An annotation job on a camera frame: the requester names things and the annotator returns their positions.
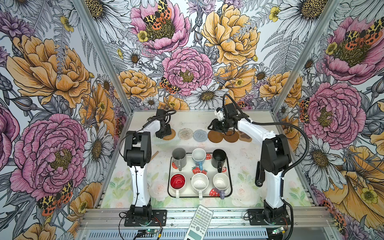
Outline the woven rattan round coaster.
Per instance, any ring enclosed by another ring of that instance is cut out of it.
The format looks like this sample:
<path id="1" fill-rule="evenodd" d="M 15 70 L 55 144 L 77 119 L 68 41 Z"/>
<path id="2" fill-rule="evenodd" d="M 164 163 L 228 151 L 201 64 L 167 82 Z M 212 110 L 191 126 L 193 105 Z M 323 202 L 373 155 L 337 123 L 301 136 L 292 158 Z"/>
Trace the woven rattan round coaster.
<path id="1" fill-rule="evenodd" d="M 163 140 L 164 141 L 170 141 L 170 140 L 174 139 L 175 136 L 176 136 L 176 131 L 174 129 L 171 129 L 171 134 L 163 137 Z"/>

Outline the white woven round coaster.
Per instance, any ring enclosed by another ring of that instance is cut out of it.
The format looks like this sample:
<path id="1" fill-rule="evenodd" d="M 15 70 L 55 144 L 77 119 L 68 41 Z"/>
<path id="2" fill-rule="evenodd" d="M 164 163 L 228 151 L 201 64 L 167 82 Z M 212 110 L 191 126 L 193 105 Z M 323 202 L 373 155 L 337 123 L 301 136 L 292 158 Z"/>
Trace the white woven round coaster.
<path id="1" fill-rule="evenodd" d="M 193 138 L 193 135 L 194 135 L 194 131 L 192 129 L 189 129 L 189 128 L 183 128 L 178 132 L 179 139 L 181 139 L 183 141 L 187 141 L 187 140 Z"/>

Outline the brown round wooden coaster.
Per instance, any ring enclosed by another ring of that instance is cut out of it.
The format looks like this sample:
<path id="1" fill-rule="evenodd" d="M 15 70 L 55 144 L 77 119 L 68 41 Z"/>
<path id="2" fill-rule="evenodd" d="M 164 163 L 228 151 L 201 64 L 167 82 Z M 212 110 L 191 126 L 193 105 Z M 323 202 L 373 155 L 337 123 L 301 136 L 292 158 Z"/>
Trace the brown round wooden coaster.
<path id="1" fill-rule="evenodd" d="M 237 131 L 228 131 L 224 134 L 224 139 L 229 143 L 235 143 L 239 140 L 239 133 Z"/>

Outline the blue grey fabric coaster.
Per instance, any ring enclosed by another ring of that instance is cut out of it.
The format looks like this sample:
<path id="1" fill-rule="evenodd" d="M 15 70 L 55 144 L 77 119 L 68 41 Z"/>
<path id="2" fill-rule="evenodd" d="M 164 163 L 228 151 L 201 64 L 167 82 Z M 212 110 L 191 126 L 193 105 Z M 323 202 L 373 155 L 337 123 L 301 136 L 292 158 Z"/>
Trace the blue grey fabric coaster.
<path id="1" fill-rule="evenodd" d="M 208 139 L 208 133 L 204 130 L 196 130 L 193 133 L 193 138 L 198 143 L 203 143 Z"/>

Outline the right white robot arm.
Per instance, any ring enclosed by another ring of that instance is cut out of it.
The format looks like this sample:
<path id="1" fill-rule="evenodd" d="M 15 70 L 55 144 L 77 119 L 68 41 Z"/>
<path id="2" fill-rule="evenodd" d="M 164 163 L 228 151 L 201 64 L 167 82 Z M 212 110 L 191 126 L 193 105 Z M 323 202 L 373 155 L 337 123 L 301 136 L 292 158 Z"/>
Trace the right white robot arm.
<path id="1" fill-rule="evenodd" d="M 284 202 L 284 175 L 292 162 L 288 139 L 285 135 L 266 130 L 263 126 L 267 123 L 256 123 L 248 115 L 239 113 L 234 104 L 217 108 L 215 116 L 209 130 L 219 133 L 239 130 L 262 145 L 255 184 L 261 187 L 267 182 L 262 219 L 268 224 L 276 224 L 288 214 Z"/>

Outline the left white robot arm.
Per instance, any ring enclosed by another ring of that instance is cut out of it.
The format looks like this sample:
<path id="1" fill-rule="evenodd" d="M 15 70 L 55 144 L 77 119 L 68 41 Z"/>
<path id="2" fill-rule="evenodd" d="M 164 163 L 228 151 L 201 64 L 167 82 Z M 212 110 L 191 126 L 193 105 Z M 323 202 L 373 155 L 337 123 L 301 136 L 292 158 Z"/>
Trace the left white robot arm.
<path id="1" fill-rule="evenodd" d="M 150 221 L 152 219 L 151 197 L 148 190 L 147 164 L 152 159 L 152 137 L 163 139 L 172 134 L 171 116 L 175 110 L 158 109 L 139 130 L 127 131 L 124 137 L 123 159 L 130 169 L 133 183 L 133 203 L 129 219 Z"/>

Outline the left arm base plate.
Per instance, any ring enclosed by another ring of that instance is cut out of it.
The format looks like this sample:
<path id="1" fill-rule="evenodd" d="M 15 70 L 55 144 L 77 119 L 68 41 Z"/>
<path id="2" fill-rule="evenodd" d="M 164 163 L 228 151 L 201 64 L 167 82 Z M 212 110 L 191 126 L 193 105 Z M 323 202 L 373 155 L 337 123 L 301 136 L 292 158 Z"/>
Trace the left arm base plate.
<path id="1" fill-rule="evenodd" d="M 131 211 L 124 217 L 125 227 L 165 227 L 167 222 L 167 210 L 152 210 L 151 216 L 133 215 Z"/>

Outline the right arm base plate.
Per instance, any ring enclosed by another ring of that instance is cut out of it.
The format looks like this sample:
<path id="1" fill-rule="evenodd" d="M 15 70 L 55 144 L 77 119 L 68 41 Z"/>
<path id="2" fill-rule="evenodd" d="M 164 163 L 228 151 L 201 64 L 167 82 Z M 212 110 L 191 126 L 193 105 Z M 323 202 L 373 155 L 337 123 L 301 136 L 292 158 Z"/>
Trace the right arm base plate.
<path id="1" fill-rule="evenodd" d="M 258 225 L 289 225 L 291 223 L 288 211 L 285 208 L 278 209 L 249 209 L 245 219 L 251 226 Z"/>

